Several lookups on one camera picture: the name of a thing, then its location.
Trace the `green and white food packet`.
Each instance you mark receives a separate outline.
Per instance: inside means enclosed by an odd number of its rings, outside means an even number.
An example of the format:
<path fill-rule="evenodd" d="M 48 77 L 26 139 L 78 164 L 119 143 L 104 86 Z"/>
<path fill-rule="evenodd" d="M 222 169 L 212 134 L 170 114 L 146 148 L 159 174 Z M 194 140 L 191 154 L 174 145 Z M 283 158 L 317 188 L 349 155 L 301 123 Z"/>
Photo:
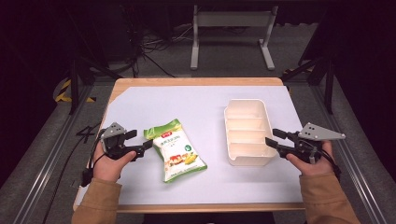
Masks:
<path fill-rule="evenodd" d="M 144 136 L 152 141 L 153 147 L 163 160 L 164 183 L 207 168 L 178 119 L 149 128 L 144 131 Z"/>

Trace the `white divided plastic container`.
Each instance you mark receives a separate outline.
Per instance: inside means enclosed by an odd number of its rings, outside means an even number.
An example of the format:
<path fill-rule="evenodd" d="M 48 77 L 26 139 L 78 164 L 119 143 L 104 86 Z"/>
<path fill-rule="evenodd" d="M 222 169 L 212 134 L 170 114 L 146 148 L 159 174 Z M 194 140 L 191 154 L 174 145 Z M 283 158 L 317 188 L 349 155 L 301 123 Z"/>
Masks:
<path fill-rule="evenodd" d="M 224 109 L 224 122 L 231 165 L 264 166 L 276 155 L 265 144 L 273 135 L 262 100 L 232 99 Z"/>

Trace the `person's right hand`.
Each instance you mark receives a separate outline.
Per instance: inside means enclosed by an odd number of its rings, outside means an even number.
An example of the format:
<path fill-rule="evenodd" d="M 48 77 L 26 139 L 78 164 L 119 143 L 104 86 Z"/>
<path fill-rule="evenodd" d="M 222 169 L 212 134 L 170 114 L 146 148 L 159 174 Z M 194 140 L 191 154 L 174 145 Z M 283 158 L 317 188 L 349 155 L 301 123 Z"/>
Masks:
<path fill-rule="evenodd" d="M 324 156 L 322 156 L 315 164 L 301 161 L 299 158 L 292 154 L 288 154 L 286 158 L 304 176 L 326 175 L 333 172 L 332 163 Z"/>

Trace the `white metal stand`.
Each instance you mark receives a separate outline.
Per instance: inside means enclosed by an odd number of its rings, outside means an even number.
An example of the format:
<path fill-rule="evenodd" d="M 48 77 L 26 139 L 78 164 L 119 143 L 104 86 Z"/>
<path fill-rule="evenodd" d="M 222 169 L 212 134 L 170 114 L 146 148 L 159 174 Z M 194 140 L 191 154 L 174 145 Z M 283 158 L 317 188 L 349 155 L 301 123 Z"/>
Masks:
<path fill-rule="evenodd" d="M 193 8 L 191 47 L 191 70 L 198 69 L 199 28 L 200 27 L 262 27 L 263 38 L 258 40 L 267 69 L 276 67 L 268 49 L 269 39 L 275 25 L 278 6 L 264 11 L 201 11 L 197 5 Z"/>

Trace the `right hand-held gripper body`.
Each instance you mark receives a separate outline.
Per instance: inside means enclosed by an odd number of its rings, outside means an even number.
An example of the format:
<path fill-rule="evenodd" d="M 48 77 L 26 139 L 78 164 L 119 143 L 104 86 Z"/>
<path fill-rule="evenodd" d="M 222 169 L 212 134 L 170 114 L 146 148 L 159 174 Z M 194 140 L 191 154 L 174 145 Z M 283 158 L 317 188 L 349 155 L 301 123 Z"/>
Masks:
<path fill-rule="evenodd" d="M 286 158 L 288 154 L 295 155 L 301 161 L 315 164 L 322 156 L 333 163 L 333 159 L 328 152 L 322 148 L 322 142 L 325 140 L 345 139 L 344 133 L 320 127 L 316 124 L 308 122 L 300 131 L 295 133 L 286 132 L 286 139 L 292 143 L 292 147 L 278 144 L 276 151 L 281 158 Z"/>

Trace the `person's left hand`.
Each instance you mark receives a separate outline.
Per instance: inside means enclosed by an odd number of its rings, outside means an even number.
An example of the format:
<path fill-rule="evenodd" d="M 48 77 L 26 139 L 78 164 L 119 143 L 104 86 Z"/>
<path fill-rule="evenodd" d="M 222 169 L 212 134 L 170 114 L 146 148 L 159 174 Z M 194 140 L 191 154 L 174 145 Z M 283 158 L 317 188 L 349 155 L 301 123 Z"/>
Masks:
<path fill-rule="evenodd" d="M 120 178 L 122 169 L 136 156 L 134 151 L 128 152 L 118 160 L 110 159 L 98 143 L 93 155 L 93 177 L 104 181 L 116 183 Z"/>

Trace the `yellow and black hazard tape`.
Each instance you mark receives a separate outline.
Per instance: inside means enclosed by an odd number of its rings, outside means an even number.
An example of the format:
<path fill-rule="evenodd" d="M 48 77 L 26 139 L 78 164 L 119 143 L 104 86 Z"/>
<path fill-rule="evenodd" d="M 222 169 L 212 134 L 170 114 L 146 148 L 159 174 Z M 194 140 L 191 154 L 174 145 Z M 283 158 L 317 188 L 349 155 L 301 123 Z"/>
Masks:
<path fill-rule="evenodd" d="M 71 87 L 71 79 L 67 78 L 64 83 L 61 85 L 61 88 L 59 89 L 59 92 L 57 95 L 54 97 L 54 100 L 56 102 L 67 102 L 71 103 L 72 98 L 66 95 L 67 90 Z"/>

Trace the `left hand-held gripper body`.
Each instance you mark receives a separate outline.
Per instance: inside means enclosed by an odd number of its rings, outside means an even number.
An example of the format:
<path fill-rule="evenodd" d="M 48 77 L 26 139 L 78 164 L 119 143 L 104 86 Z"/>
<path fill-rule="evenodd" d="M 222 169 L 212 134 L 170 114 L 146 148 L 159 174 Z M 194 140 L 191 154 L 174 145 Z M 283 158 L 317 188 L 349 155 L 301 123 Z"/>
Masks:
<path fill-rule="evenodd" d="M 104 153 L 112 160 L 118 160 L 128 152 L 134 151 L 136 153 L 135 161 L 137 158 L 144 156 L 143 145 L 127 147 L 125 145 L 126 139 L 124 134 L 127 131 L 117 122 L 113 122 L 99 134 L 100 142 L 102 144 Z"/>

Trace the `aluminium rail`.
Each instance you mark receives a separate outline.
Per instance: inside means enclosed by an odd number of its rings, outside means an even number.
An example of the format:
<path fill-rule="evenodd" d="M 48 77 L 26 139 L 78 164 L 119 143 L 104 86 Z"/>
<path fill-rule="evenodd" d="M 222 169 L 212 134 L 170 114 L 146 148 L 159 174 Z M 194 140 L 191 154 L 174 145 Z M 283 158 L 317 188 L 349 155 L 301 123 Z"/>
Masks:
<path fill-rule="evenodd" d="M 348 178 L 350 189 L 355 191 L 352 202 L 361 204 L 357 212 L 362 223 L 391 224 L 387 217 L 390 191 L 383 184 L 389 180 L 392 185 L 393 181 L 376 156 L 345 95 L 336 87 L 330 113 L 324 103 L 324 89 L 312 86 L 311 90 L 327 125 L 346 135 L 345 140 L 336 141 L 336 154 L 346 168 L 343 179 Z"/>
<path fill-rule="evenodd" d="M 30 216 L 32 215 L 38 200 L 40 199 L 45 187 L 47 186 L 51 174 L 57 161 L 60 158 L 61 152 L 64 149 L 67 135 L 71 132 L 73 125 L 75 124 L 78 115 L 81 111 L 82 104 L 86 101 L 92 91 L 92 86 L 85 86 L 81 88 L 80 94 L 78 95 L 78 104 L 71 115 L 67 115 L 66 120 L 59 132 L 58 137 L 50 152 L 47 154 L 47 158 L 44 164 L 41 166 L 38 174 L 36 175 L 35 182 L 30 187 L 30 191 L 26 196 L 19 213 L 14 218 L 12 224 L 26 224 Z"/>

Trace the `black metal stand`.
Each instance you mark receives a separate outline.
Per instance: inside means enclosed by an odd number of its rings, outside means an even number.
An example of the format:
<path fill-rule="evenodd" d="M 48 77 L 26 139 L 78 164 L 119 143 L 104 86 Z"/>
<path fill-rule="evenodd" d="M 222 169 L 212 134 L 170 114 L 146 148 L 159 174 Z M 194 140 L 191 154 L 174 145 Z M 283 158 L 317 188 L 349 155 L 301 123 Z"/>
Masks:
<path fill-rule="evenodd" d="M 330 58 L 319 57 L 314 60 L 310 60 L 302 65 L 298 66 L 293 70 L 287 70 L 282 76 L 283 82 L 290 80 L 293 77 L 301 74 L 304 71 L 311 69 L 311 72 L 306 79 L 306 82 L 311 86 L 317 86 L 323 78 L 325 80 L 324 90 L 324 105 L 329 114 L 332 113 L 332 90 L 333 90 L 333 63 Z"/>
<path fill-rule="evenodd" d="M 77 112 L 80 103 L 84 99 L 79 97 L 78 83 L 91 86 L 95 81 L 95 74 L 91 67 L 99 71 L 105 77 L 114 80 L 120 75 L 108 68 L 107 59 L 103 48 L 99 43 L 96 28 L 92 23 L 92 17 L 85 7 L 64 7 L 64 37 L 68 42 L 68 54 L 70 62 L 69 77 L 71 80 L 71 109 L 70 115 Z"/>

